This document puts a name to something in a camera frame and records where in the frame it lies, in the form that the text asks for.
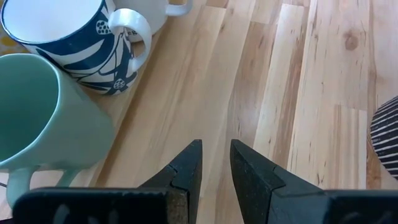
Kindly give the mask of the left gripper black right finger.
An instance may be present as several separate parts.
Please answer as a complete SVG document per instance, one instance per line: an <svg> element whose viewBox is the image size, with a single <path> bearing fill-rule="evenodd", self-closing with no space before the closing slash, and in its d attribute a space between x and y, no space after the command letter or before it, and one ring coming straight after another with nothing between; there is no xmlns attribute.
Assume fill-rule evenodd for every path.
<svg viewBox="0 0 398 224"><path fill-rule="evenodd" d="M230 164L244 223L323 223L322 189L237 139L231 141Z"/></svg>

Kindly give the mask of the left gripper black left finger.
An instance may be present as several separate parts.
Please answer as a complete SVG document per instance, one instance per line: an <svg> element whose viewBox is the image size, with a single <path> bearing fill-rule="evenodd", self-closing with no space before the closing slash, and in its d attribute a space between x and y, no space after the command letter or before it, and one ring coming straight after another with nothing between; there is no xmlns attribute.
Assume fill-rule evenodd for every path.
<svg viewBox="0 0 398 224"><path fill-rule="evenodd" d="M162 205L150 212L152 218L159 219L157 223L197 222L202 167L202 140L195 139L161 171L138 187L161 192Z"/></svg>

